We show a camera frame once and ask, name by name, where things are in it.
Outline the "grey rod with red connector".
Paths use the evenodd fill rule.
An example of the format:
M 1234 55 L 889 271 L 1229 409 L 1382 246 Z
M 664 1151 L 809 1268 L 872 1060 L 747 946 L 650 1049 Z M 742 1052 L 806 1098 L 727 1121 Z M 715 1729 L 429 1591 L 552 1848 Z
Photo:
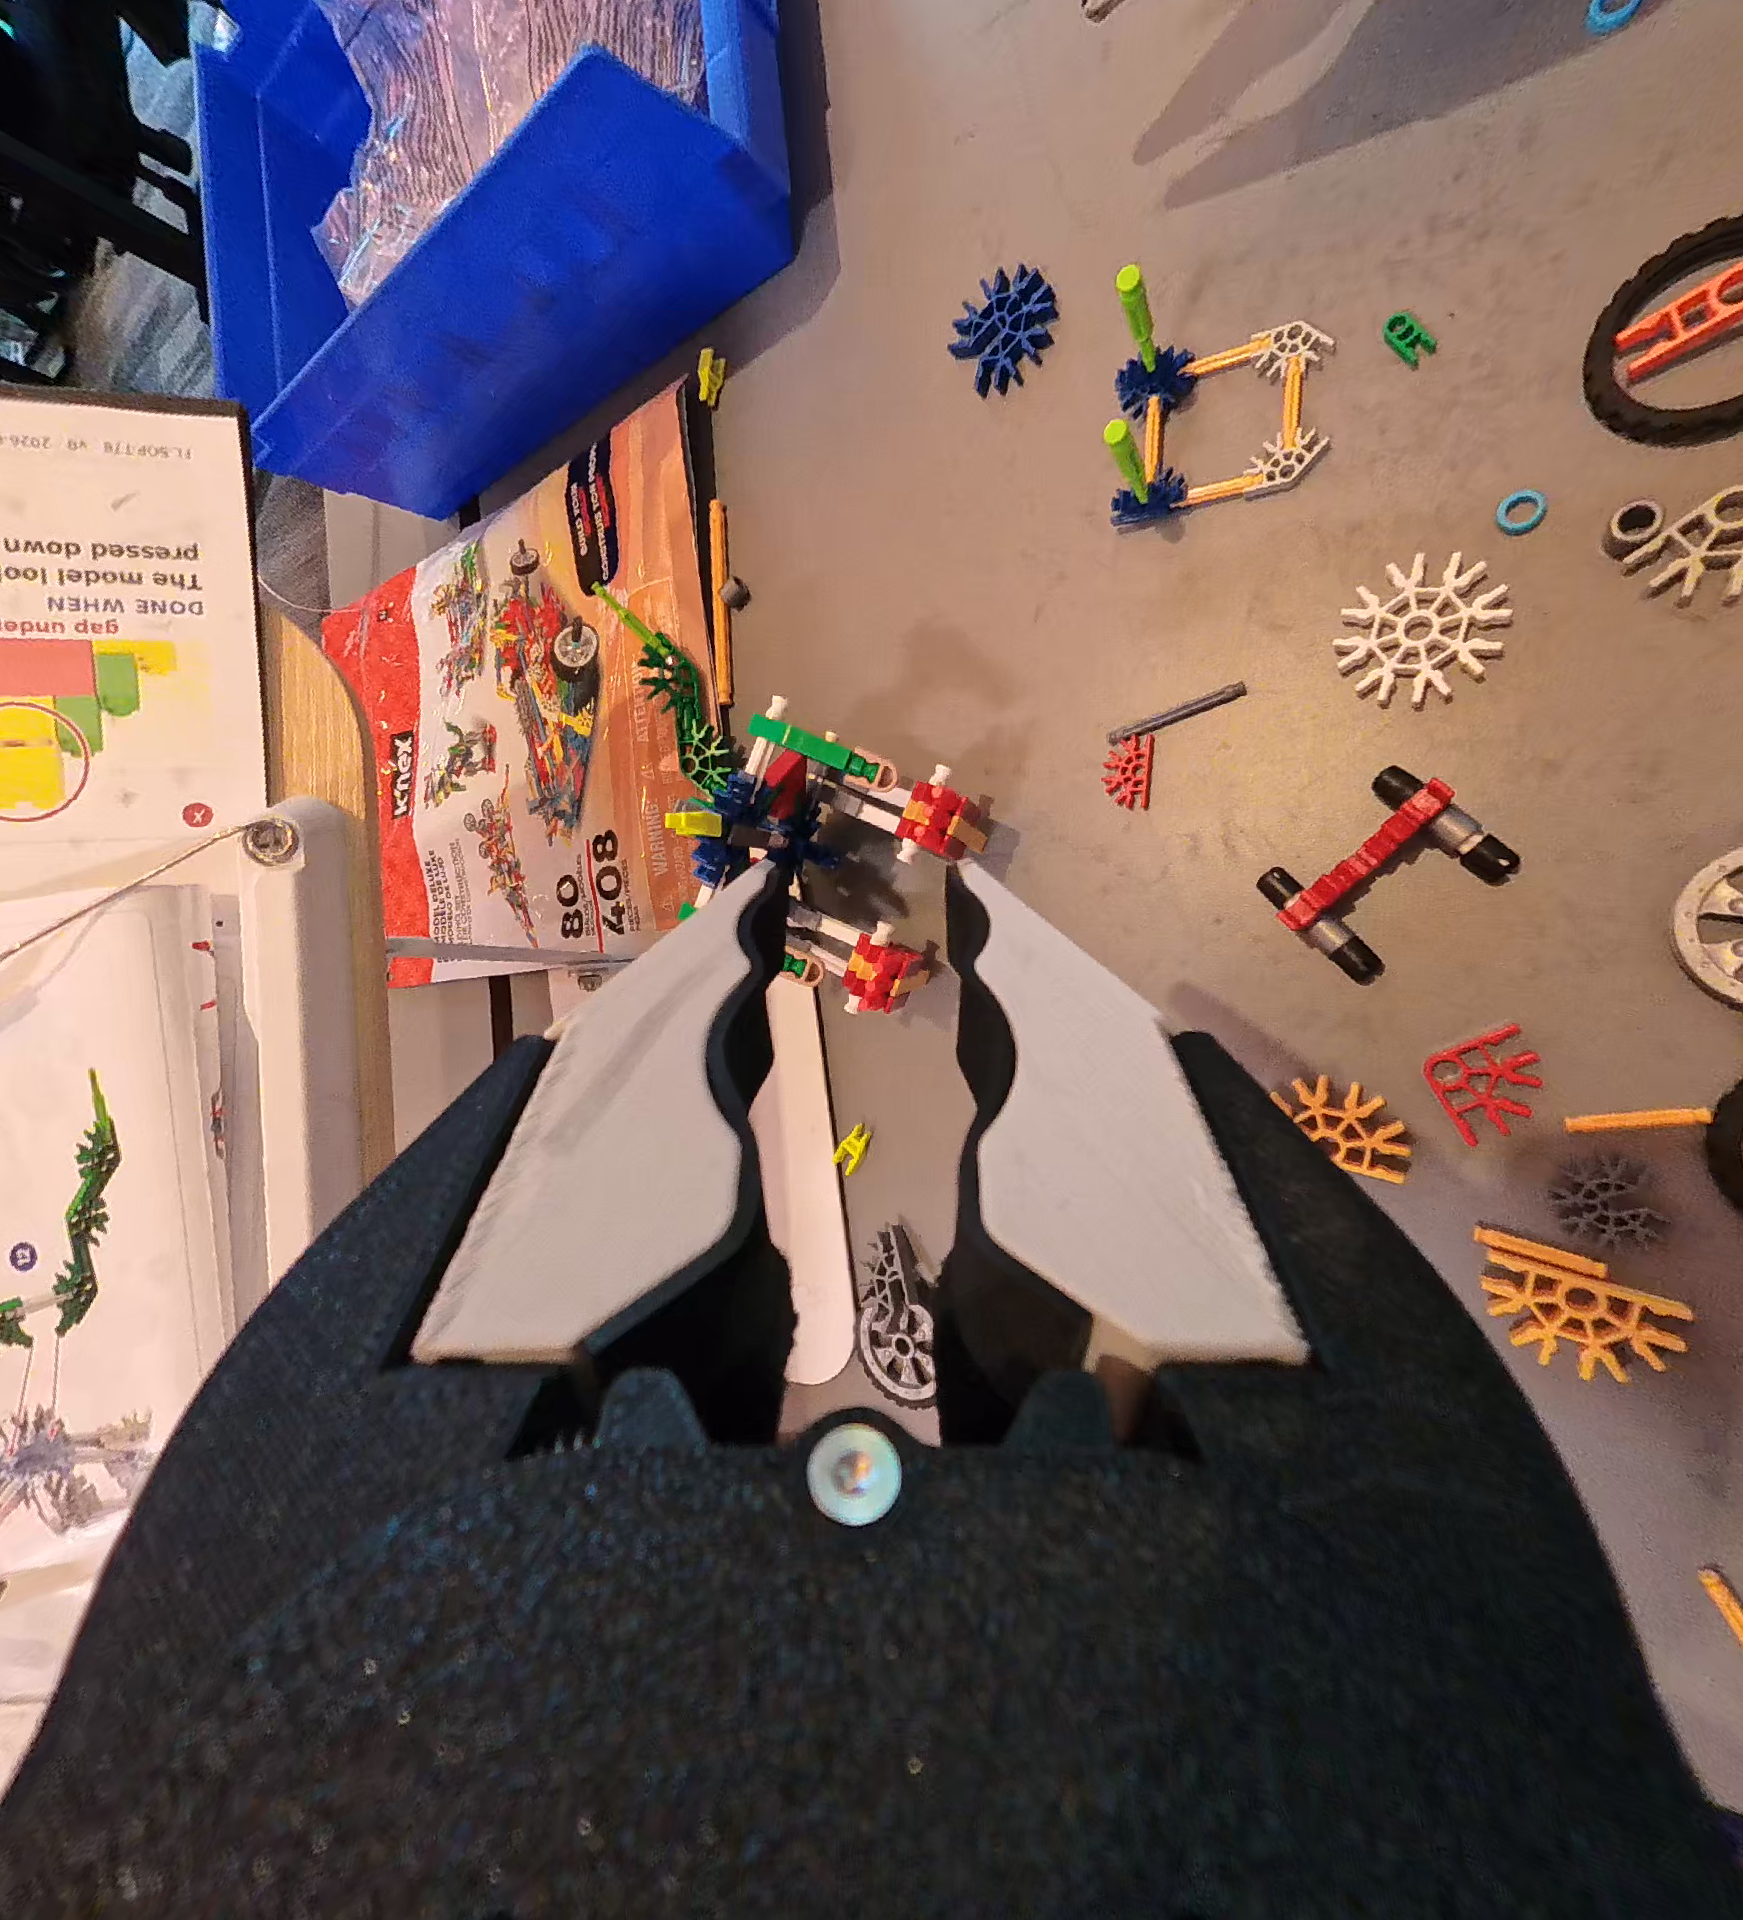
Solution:
M 1101 767 L 1105 796 L 1125 812 L 1148 810 L 1153 790 L 1155 736 L 1189 722 L 1203 714 L 1237 705 L 1249 694 L 1245 681 L 1225 684 L 1192 700 L 1153 711 L 1137 722 L 1108 735 L 1108 755 Z

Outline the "clear plastic bag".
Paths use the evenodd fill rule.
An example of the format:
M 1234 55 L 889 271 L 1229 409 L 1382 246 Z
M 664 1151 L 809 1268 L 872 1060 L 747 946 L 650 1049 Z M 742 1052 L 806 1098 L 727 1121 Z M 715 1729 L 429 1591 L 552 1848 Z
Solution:
M 703 304 L 747 152 L 702 6 L 216 6 L 197 51 L 219 352 L 348 322 Z

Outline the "white instruction booklet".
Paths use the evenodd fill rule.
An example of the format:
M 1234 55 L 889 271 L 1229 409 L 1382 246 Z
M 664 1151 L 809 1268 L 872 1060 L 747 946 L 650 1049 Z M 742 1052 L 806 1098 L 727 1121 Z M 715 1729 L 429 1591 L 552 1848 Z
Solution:
M 79 904 L 0 905 L 0 951 Z M 213 939 L 153 882 L 0 966 L 0 1791 L 232 1330 Z

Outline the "multicoloured toy vehicle model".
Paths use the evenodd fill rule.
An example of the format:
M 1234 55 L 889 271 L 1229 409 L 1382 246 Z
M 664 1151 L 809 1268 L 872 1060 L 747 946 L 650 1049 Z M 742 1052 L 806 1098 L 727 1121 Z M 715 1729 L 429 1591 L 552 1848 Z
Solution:
M 774 867 L 790 890 L 783 971 L 809 987 L 835 978 L 849 1016 L 899 1012 L 931 969 L 927 955 L 903 944 L 887 922 L 819 912 L 801 896 L 801 875 L 838 867 L 843 854 L 825 841 L 833 822 L 883 833 L 899 862 L 918 855 L 962 862 L 987 846 L 979 804 L 952 786 L 947 767 L 907 782 L 887 759 L 793 724 L 783 700 L 749 719 L 747 755 L 738 758 L 693 659 L 617 595 L 597 595 L 637 636 L 640 686 L 672 716 L 689 782 L 687 803 L 667 812 L 667 833 L 689 850 L 679 920 L 693 920 L 749 870 Z

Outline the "red connectors with black-capped rods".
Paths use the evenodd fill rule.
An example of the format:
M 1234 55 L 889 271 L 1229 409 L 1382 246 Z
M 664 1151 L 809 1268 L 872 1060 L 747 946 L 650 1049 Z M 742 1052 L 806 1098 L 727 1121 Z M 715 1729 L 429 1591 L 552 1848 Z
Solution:
M 1355 850 L 1309 882 L 1280 867 L 1265 870 L 1253 882 L 1256 894 L 1272 905 L 1276 923 L 1358 987 L 1376 983 L 1386 969 L 1377 951 L 1355 934 L 1348 912 L 1401 862 L 1424 849 L 1437 849 L 1491 888 L 1507 886 L 1522 872 L 1518 854 L 1464 812 L 1448 782 L 1416 777 L 1388 763 L 1372 777 L 1370 790 L 1386 804 L 1386 819 Z

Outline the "orange connector and rod assembly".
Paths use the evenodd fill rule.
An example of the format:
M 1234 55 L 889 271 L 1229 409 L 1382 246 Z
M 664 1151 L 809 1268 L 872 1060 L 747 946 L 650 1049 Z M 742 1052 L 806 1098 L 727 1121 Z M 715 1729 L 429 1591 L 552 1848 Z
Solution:
M 1694 1313 L 1677 1300 L 1613 1280 L 1609 1264 L 1572 1256 L 1546 1241 L 1497 1227 L 1473 1227 L 1484 1256 L 1484 1310 L 1507 1328 L 1513 1350 L 1550 1366 L 1567 1353 L 1578 1382 L 1626 1383 L 1635 1368 L 1666 1375 L 1671 1355 L 1687 1353 Z

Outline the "orange-red panel piece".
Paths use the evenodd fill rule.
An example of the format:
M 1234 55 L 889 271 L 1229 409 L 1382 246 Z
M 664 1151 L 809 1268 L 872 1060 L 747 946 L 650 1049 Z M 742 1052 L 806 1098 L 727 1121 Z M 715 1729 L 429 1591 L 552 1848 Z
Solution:
M 1743 215 L 1682 236 L 1626 283 L 1613 332 L 1621 386 L 1682 367 L 1743 327 Z

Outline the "dark blue snowflake connector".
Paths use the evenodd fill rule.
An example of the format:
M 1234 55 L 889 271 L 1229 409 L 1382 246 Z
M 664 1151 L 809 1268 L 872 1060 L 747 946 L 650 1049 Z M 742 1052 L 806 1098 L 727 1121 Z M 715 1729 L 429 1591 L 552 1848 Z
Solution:
M 1022 260 L 979 279 L 979 299 L 966 299 L 952 322 L 947 354 L 969 364 L 979 398 L 1002 396 L 1024 384 L 1026 367 L 1042 364 L 1058 318 L 1048 278 Z

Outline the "K'nex instruction booklet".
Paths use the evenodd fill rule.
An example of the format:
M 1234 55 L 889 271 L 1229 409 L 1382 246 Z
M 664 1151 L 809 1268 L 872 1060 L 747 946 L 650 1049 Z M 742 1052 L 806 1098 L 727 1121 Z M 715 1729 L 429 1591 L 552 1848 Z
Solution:
M 621 962 L 697 891 L 647 634 L 711 686 L 697 380 L 326 615 L 374 758 L 386 983 Z

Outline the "square rod connector assembly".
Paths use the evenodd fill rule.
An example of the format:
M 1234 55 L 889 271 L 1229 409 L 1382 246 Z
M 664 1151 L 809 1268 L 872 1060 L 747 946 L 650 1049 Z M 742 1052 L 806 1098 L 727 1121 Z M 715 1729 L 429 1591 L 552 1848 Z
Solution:
M 1332 438 L 1305 420 L 1306 377 L 1337 340 L 1306 321 L 1263 327 L 1243 344 L 1209 354 L 1160 344 L 1145 271 L 1119 268 L 1115 279 L 1133 356 L 1115 377 L 1117 417 L 1104 431 L 1121 486 L 1108 503 L 1108 524 L 1128 534 L 1237 499 L 1284 495 L 1332 450 Z M 1210 377 L 1236 368 L 1276 384 L 1276 433 L 1243 472 L 1194 486 L 1170 467 L 1170 420 L 1184 414 Z

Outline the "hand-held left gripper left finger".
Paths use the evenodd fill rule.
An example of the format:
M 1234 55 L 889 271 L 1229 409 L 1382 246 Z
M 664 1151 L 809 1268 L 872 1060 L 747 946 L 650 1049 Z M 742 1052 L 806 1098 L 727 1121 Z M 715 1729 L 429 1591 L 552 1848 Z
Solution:
M 782 1398 L 788 1264 L 749 1111 L 788 878 L 761 865 L 570 1016 L 412 1355 L 655 1366 L 697 1398 Z

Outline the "grey wheel with dark connectors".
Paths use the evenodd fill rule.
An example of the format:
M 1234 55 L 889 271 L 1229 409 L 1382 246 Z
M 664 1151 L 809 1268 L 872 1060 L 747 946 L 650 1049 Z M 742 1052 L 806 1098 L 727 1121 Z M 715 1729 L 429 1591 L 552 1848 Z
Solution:
M 936 1307 L 936 1268 L 918 1254 L 907 1224 L 883 1224 L 854 1272 L 854 1353 L 872 1388 L 898 1409 L 939 1401 Z

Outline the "large black rubber tyre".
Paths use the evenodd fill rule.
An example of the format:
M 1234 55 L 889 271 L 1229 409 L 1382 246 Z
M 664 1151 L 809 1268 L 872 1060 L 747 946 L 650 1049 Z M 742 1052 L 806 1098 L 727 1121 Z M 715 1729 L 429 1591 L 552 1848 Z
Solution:
M 1674 236 L 1674 240 L 1667 247 L 1662 247 L 1659 254 L 1670 250 L 1682 236 L 1686 236 L 1686 234 Z M 1733 439 L 1733 438 L 1743 435 L 1743 388 L 1731 392 L 1731 393 L 1722 396 L 1719 401 L 1707 401 L 1707 403 L 1697 403 L 1697 406 L 1662 406 L 1662 403 L 1649 401 L 1642 393 L 1642 386 L 1647 382 L 1652 382 L 1653 377 L 1661 377 L 1666 374 L 1659 374 L 1653 377 L 1642 380 L 1635 388 L 1626 388 L 1626 386 L 1619 384 L 1619 380 L 1615 375 L 1615 368 L 1613 368 L 1613 356 L 1610 356 L 1613 332 L 1615 332 L 1615 326 L 1619 321 L 1619 299 L 1626 292 L 1626 283 L 1638 275 L 1638 271 L 1647 260 L 1642 260 L 1633 271 L 1633 275 L 1615 289 L 1615 292 L 1609 297 L 1599 321 L 1591 326 L 1590 339 L 1585 344 L 1583 364 L 1581 364 L 1581 386 L 1583 386 L 1583 401 L 1585 401 L 1590 414 L 1606 431 L 1618 435 L 1619 439 L 1633 442 L 1633 444 L 1639 444 L 1639 446 L 1653 446 L 1653 449 L 1705 446 L 1705 444 L 1715 444 L 1715 442 L 1724 442 L 1724 439 Z M 1686 364 L 1691 364 L 1692 360 L 1697 360 L 1705 352 L 1710 352 L 1715 347 L 1735 344 L 1740 339 L 1743 339 L 1743 327 L 1727 335 L 1722 339 L 1722 344 L 1715 344 L 1715 346 L 1710 346 L 1701 352 L 1694 352 L 1692 356 L 1687 356 L 1677 368 L 1684 368 Z

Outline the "orange fan connector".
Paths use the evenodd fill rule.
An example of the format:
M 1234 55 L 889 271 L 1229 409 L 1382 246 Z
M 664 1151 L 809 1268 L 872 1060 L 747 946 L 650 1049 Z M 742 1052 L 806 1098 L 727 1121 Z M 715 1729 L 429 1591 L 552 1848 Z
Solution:
M 1269 1090 L 1272 1105 L 1341 1171 L 1376 1184 L 1402 1187 L 1412 1174 L 1412 1129 L 1397 1119 L 1386 1098 L 1366 1090 L 1362 1081 L 1293 1078 L 1286 1088 Z

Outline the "red fan connector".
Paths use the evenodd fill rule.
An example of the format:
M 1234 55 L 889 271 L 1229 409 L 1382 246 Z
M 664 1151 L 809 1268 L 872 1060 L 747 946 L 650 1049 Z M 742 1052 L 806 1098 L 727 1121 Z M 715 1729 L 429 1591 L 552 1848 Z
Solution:
M 1432 1049 L 1421 1078 L 1464 1148 L 1476 1148 L 1482 1131 L 1509 1136 L 1515 1121 L 1533 1119 L 1531 1098 L 1545 1090 L 1539 1052 L 1523 1043 L 1517 1022 Z

